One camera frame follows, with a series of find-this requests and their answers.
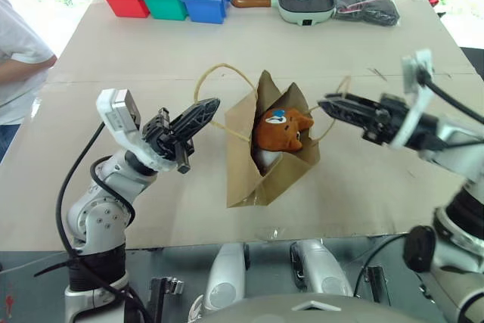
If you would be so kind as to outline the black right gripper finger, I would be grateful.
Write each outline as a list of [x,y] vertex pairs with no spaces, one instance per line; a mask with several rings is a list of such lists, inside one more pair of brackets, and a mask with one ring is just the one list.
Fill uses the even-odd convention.
[[377,111],[340,107],[325,100],[318,101],[318,106],[328,116],[361,129],[367,129],[371,125]]
[[377,101],[372,101],[351,93],[330,93],[325,95],[325,101],[340,107],[362,110],[376,110],[381,107]]

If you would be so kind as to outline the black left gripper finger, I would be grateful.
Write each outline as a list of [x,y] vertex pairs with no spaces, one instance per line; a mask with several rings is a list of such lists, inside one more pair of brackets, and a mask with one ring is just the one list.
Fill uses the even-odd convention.
[[212,120],[215,113],[214,108],[187,109],[173,121],[173,135],[176,138],[192,138]]
[[205,126],[212,120],[220,105],[218,98],[207,98],[192,104],[171,121],[170,126]]

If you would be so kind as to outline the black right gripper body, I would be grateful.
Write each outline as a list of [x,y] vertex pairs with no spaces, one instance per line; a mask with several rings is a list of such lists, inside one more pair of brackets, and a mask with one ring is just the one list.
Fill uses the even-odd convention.
[[374,144],[389,144],[401,129],[409,111],[404,98],[383,93],[370,118],[364,127],[362,138]]

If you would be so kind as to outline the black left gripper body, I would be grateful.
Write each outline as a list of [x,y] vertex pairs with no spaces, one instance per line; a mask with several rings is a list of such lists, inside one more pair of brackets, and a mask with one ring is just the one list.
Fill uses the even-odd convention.
[[194,107],[189,107],[170,120],[169,111],[162,107],[142,130],[143,140],[163,159],[176,162],[177,171],[181,174],[191,169],[188,158],[194,152],[194,143],[189,134],[189,124],[193,115]]

